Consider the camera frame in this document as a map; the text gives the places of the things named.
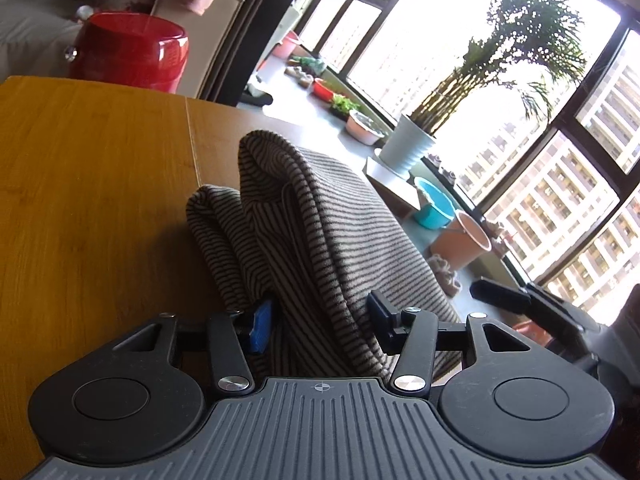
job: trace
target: palm tree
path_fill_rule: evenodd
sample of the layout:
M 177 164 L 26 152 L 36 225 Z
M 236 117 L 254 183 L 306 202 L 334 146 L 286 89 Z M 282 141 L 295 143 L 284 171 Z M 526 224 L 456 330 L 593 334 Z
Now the palm tree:
M 431 91 L 410 115 L 434 135 L 473 90 L 497 84 L 520 93 L 527 119 L 549 120 L 553 105 L 544 78 L 521 84 L 505 80 L 511 65 L 527 62 L 546 69 L 552 83 L 575 82 L 586 66 L 577 32 L 580 15 L 567 0 L 494 0 L 487 13 L 489 38 L 472 38 L 461 66 Z

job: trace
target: cushion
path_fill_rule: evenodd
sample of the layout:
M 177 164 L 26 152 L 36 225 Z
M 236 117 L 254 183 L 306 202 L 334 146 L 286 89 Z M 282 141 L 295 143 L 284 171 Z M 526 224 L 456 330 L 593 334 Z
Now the cushion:
M 81 25 L 72 20 L 81 2 L 0 0 L 0 82 L 11 75 L 66 76 L 66 47 Z

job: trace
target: pink pot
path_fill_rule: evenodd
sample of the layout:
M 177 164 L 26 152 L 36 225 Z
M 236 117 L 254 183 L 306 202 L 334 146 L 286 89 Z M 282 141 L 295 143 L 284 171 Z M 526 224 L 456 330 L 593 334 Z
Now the pink pot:
M 491 240 L 471 216 L 458 209 L 454 221 L 431 244 L 430 250 L 447 260 L 451 270 L 459 270 L 490 251 Z
M 300 44 L 300 38 L 298 35 L 291 31 L 283 38 L 282 43 L 273 49 L 273 55 L 280 59 L 289 59 L 293 49 Z

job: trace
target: sofa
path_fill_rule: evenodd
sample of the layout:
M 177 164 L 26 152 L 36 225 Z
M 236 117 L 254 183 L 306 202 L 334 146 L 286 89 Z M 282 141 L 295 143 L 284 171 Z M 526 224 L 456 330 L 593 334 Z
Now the sofa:
M 0 0 L 0 82 L 12 75 L 65 77 L 65 49 L 81 25 L 78 7 L 96 0 Z M 177 93 L 199 97 L 207 73 L 244 0 L 214 0 L 202 16 L 181 0 L 155 0 L 151 13 L 185 28 L 190 55 Z

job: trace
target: gray ribbed platform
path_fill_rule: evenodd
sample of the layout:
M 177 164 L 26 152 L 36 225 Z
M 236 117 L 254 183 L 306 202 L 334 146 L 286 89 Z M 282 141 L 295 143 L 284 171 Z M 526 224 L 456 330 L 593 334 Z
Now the gray ribbed platform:
M 374 379 L 269 379 L 222 400 L 181 447 L 151 462 L 97 468 L 50 458 L 32 480 L 604 480 L 588 456 L 553 467 L 494 462 L 444 430 L 428 403 L 401 399 Z

